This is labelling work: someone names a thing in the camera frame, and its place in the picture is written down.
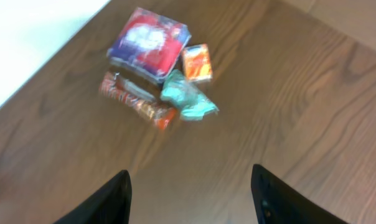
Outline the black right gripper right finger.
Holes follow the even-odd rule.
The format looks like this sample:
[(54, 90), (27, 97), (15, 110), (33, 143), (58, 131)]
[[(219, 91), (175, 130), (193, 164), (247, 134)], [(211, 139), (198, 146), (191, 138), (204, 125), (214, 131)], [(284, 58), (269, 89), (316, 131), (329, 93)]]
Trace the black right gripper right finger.
[(253, 165), (251, 193), (259, 224), (347, 224), (259, 164)]

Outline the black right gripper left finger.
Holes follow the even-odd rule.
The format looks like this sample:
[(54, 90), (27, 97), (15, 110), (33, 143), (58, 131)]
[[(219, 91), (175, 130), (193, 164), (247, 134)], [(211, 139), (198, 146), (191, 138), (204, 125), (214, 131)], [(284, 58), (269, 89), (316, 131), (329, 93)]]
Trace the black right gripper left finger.
[(54, 224), (127, 224), (131, 198), (130, 175), (122, 170)]

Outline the brown red chocolate bar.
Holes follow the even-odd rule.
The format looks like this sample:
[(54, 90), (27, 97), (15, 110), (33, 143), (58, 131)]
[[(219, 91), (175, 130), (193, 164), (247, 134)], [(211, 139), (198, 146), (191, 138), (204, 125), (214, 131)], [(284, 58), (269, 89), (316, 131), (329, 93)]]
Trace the brown red chocolate bar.
[(119, 73), (106, 72), (99, 92), (134, 109), (137, 114), (162, 130), (167, 128), (177, 114), (175, 108), (158, 101), (154, 95)]

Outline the green wet wipes packet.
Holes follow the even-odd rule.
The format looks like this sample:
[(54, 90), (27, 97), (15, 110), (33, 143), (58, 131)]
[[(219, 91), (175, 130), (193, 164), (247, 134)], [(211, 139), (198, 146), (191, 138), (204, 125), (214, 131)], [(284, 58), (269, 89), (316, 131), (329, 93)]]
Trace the green wet wipes packet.
[(180, 110), (184, 121), (200, 121), (219, 109), (194, 84), (188, 82), (180, 70), (173, 70), (163, 84), (160, 99)]

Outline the orange snack packet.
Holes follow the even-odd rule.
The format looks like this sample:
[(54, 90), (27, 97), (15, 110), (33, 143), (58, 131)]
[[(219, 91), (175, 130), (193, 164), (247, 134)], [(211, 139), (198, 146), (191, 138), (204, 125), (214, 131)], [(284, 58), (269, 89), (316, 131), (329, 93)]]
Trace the orange snack packet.
[(184, 75), (190, 82), (212, 79), (213, 71), (207, 44), (193, 45), (182, 51)]

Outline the purple pink tissue pack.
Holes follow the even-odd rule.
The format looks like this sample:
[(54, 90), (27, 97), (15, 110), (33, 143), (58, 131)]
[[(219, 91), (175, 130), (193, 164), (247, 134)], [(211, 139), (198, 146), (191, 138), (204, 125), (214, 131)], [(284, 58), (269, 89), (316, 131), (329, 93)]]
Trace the purple pink tissue pack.
[(136, 8), (108, 49), (111, 64), (161, 85), (191, 38), (185, 24)]

